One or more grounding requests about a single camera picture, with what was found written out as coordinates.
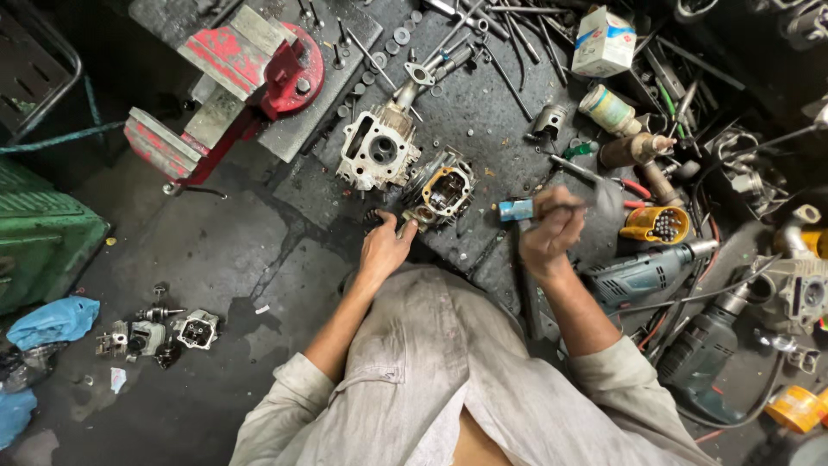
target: shirt sleeve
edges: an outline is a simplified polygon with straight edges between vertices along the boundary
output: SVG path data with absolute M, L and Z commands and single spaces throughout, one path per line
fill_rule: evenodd
M 273 371 L 276 382 L 238 430 L 230 466 L 272 464 L 328 404 L 334 383 L 302 353 Z
M 658 384 L 656 370 L 629 337 L 601 352 L 572 357 L 570 369 L 584 393 L 621 429 L 666 449 L 684 450 L 682 456 L 694 463 L 715 464 L 687 433 L 672 395 Z

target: yellow container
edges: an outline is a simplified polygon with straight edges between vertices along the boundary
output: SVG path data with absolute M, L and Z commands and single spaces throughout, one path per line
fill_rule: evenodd
M 672 240 L 664 240 L 656 234 L 656 219 L 664 211 L 673 211 L 673 217 L 679 222 L 672 226 L 678 229 L 678 233 Z M 627 217 L 627 224 L 619 231 L 619 234 L 624 238 L 632 238 L 634 240 L 644 241 L 658 241 L 665 245 L 675 245 L 681 243 L 690 231 L 690 217 L 687 212 L 680 207 L 639 207 L 629 214 Z
M 802 228 L 802 239 L 816 257 L 828 259 L 828 228 L 806 226 Z
M 797 434 L 806 434 L 828 415 L 828 390 L 819 396 L 800 386 L 789 386 L 772 403 L 765 405 L 765 412 L 773 420 Z

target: blue plastic bag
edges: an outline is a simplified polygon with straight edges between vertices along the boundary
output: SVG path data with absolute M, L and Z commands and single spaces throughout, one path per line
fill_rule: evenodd
M 0 393 L 0 449 L 6 448 L 31 420 L 37 398 L 31 388 L 11 395 Z
M 43 343 L 73 342 L 92 328 L 100 307 L 99 301 L 80 296 L 58 299 L 18 319 L 6 338 L 23 351 Z

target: pliers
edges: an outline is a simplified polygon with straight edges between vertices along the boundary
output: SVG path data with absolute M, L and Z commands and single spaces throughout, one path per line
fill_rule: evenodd
M 634 182 L 633 180 L 629 180 L 627 178 L 610 178 L 613 181 L 616 181 L 621 184 L 623 188 L 626 188 L 632 192 L 635 192 L 643 199 L 648 200 L 652 197 L 652 193 L 646 188 L 641 186 L 640 184 Z M 623 206 L 628 209 L 638 209 L 640 207 L 646 207 L 647 204 L 644 201 L 624 201 Z

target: white shirt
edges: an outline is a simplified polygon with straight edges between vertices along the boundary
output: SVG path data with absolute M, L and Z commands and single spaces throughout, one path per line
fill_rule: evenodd
M 584 394 L 530 358 L 512 316 L 434 267 L 377 293 L 336 387 L 302 354 L 246 417 L 231 466 L 452 464 L 465 405 L 516 465 L 717 464 L 628 338 L 569 359 Z

